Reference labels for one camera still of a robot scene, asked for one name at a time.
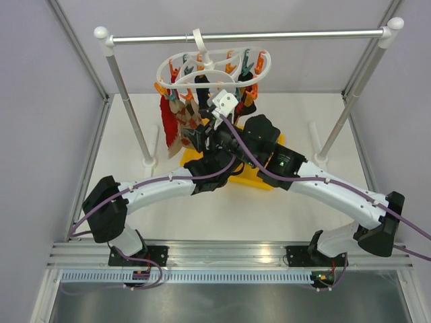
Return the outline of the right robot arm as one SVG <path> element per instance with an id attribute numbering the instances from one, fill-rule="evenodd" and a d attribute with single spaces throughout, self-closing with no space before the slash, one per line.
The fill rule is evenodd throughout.
<path id="1" fill-rule="evenodd" d="M 348 225 L 313 235 L 307 250 L 312 264 L 322 266 L 357 249 L 374 256 L 392 255 L 405 197 L 396 191 L 383 195 L 357 188 L 324 171 L 279 144 L 280 131 L 265 115 L 248 119 L 241 129 L 211 120 L 196 129 L 184 129 L 183 135 L 199 153 L 230 153 L 238 162 L 256 168 L 265 184 L 309 196 L 350 217 L 353 221 Z"/>

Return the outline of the brown argyle sock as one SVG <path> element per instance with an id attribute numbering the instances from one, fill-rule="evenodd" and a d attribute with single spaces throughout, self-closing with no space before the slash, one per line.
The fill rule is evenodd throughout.
<path id="1" fill-rule="evenodd" d="M 176 119 L 180 131 L 180 140 L 183 147 L 193 149 L 194 146 L 189 139 L 186 138 L 183 131 L 185 129 L 196 129 L 199 125 L 203 124 L 201 115 L 199 113 L 199 106 L 194 100 L 186 100 L 179 102 L 178 112 Z"/>

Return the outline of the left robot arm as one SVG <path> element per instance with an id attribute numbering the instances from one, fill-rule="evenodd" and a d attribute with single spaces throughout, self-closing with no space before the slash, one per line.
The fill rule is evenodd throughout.
<path id="1" fill-rule="evenodd" d="M 82 205 L 90 233 L 96 243 L 110 247 L 114 254 L 111 265 L 129 262 L 139 266 L 150 251 L 139 231 L 126 223 L 127 217 L 154 203 L 222 187 L 235 167 L 235 157 L 222 161 L 203 157 L 142 182 L 117 182 L 113 176 L 105 176 Z"/>

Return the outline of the beige argyle sock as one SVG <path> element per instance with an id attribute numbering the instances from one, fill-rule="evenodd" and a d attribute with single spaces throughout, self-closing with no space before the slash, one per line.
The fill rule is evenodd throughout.
<path id="1" fill-rule="evenodd" d="M 182 148 L 181 131 L 187 124 L 185 103 L 180 100 L 168 101 L 168 158 L 173 158 Z"/>

